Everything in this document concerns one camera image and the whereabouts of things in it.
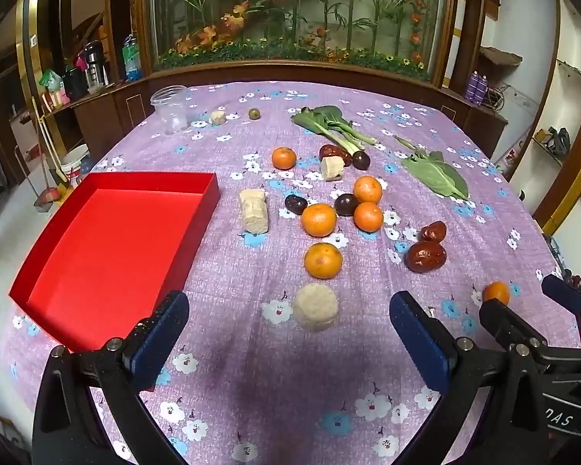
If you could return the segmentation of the orange tangerine edge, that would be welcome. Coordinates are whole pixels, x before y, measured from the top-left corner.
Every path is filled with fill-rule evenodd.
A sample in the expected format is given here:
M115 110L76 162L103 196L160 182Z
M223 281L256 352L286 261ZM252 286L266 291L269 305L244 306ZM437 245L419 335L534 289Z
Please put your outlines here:
M502 305L509 305L510 290L509 286L503 281L493 281L483 290L482 298L484 302L489 300L500 301Z

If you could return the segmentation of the large red jujube date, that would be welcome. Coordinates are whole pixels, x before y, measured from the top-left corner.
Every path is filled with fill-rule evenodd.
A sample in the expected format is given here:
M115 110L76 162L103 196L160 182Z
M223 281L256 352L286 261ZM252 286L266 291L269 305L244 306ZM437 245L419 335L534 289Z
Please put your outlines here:
M405 254L405 265L413 273L424 274L440 269L447 260L447 252L440 243L422 240L413 244Z

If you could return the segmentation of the small red jujube date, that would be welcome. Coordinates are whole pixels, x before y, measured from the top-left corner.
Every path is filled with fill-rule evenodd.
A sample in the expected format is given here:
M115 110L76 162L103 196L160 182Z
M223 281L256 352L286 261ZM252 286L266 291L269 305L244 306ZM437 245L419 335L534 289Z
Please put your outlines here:
M447 226L445 222L437 220L421 229L421 240L442 243L447 235Z

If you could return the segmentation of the round beige rice ball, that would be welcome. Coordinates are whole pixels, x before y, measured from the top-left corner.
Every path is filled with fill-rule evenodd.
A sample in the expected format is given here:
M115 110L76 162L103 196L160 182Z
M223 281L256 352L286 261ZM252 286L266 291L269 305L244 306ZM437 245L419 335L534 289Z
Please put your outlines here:
M325 284L308 283L292 300L292 312L305 330L324 331L333 325L339 315L339 300Z

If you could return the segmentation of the dark plum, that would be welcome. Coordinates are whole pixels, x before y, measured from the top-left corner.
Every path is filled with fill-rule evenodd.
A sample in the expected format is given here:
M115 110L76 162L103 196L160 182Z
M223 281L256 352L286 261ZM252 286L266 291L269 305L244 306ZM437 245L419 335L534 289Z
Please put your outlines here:
M296 194L286 195L284 204L287 210L296 215L301 215L308 207L307 200L304 197Z
M333 203L336 213L343 217L353 217L358 206L358 198L351 193L339 195Z
M358 150L351 157L355 169L367 170L370 166L370 157L362 150Z

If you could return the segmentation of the long beige cake piece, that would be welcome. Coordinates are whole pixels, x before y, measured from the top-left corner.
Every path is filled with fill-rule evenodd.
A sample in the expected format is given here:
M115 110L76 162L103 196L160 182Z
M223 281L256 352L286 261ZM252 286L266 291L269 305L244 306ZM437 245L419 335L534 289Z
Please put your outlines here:
M239 193L241 220L245 232L254 235L268 231L266 193L262 189L244 189Z

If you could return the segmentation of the purple floral tablecloth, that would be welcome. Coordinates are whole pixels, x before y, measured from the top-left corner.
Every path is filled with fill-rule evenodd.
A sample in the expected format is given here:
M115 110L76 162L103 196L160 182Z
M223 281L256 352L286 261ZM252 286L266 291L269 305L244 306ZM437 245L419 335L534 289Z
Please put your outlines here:
M191 315L152 391L143 394L157 424L192 464L388 464L409 443L438 394L422 380L388 318L391 295L406 290L450 333L484 346L478 322L482 291L509 286L512 308L549 342L578 345L574 317L544 296L540 280L557 270L540 229L495 167L442 114L422 105L326 86L289 86L304 104L257 98L258 83L227 84L213 95L187 93L186 129L165 134L158 118L139 124L92 172L169 171L216 175L220 199L183 292ZM382 185L379 231L339 219L326 241L343 256L329 281L340 311L331 327L305 330L292 312L296 293L311 282L304 255L314 244L286 195L331 205L359 177L338 182L320 173L321 136L291 120L302 107L333 105L370 147L368 175ZM249 110L260 110L251 120ZM214 110L227 121L213 125ZM468 200L436 194L401 164L411 151L394 136L441 151L462 175ZM289 147L293 169L272 164ZM264 234L245 232L239 193L266 193ZM445 265L424 274L405 265L421 229L441 220ZM16 311L4 356L15 391L33 405L53 340Z

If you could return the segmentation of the broom and dustpan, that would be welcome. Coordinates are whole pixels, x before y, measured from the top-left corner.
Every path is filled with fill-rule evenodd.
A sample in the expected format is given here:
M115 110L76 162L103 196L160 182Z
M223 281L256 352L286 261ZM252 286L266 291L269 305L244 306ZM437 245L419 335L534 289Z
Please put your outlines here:
M69 182L65 173L63 173L62 165L58 162L45 119L40 114L34 96L31 98L31 103L34 112L32 118L35 124L38 152L40 153L41 174L43 175L45 188L37 191L31 179L26 177L26 180L35 194L34 208L37 212L47 213L53 206L60 206L66 200L69 194Z

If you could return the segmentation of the beige cake cube far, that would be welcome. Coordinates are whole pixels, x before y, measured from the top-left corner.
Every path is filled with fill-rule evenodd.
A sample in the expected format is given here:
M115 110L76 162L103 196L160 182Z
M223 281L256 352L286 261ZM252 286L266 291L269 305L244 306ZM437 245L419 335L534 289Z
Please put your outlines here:
M345 162L339 155L330 155L321 160L321 174L326 182L336 182L344 175Z

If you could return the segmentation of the purple bottles on shelf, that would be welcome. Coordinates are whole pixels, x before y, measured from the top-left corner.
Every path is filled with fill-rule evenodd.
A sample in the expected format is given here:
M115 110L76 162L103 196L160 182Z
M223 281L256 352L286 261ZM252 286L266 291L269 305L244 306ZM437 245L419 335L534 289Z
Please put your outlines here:
M474 71L467 83L467 88L465 91L465 99L476 105L482 106L485 96L488 91L488 81L485 76Z

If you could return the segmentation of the green bok choy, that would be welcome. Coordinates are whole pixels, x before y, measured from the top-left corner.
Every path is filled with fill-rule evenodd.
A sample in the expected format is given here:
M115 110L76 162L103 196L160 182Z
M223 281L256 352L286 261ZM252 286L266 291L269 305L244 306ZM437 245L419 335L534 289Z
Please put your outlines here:
M290 116L292 122L314 134L320 134L350 155L364 151L366 145L375 146L378 141L366 136L347 121L337 106L324 105L302 107Z

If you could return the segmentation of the clear plastic cup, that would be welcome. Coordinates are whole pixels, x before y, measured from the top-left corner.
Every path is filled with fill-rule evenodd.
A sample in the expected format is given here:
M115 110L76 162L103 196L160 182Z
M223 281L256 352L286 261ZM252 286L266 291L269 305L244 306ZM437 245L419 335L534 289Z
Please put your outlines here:
M161 121L165 134L187 128L187 87L170 85L153 93L150 103Z

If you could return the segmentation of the small green olive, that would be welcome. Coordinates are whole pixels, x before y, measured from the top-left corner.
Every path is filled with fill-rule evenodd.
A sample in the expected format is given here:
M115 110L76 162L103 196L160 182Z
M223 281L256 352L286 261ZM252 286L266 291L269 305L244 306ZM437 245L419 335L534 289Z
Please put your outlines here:
M260 110L257 108L251 108L249 110L249 118L251 120L259 120L261 118Z

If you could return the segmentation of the steel thermos flask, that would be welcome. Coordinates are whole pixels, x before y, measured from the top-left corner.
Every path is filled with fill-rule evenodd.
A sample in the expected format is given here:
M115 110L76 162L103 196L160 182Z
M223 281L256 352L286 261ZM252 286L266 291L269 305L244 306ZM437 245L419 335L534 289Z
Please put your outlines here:
M98 40L87 43L84 46L83 57L86 62L88 92L93 95L109 85L103 44Z

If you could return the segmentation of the green label water bottle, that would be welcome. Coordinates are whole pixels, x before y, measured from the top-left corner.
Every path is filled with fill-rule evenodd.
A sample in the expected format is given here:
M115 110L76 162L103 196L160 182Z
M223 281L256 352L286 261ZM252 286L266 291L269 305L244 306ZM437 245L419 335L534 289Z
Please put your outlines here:
M125 77L129 82L137 81L143 76L137 39L133 34L125 38L122 45L122 59L125 63Z

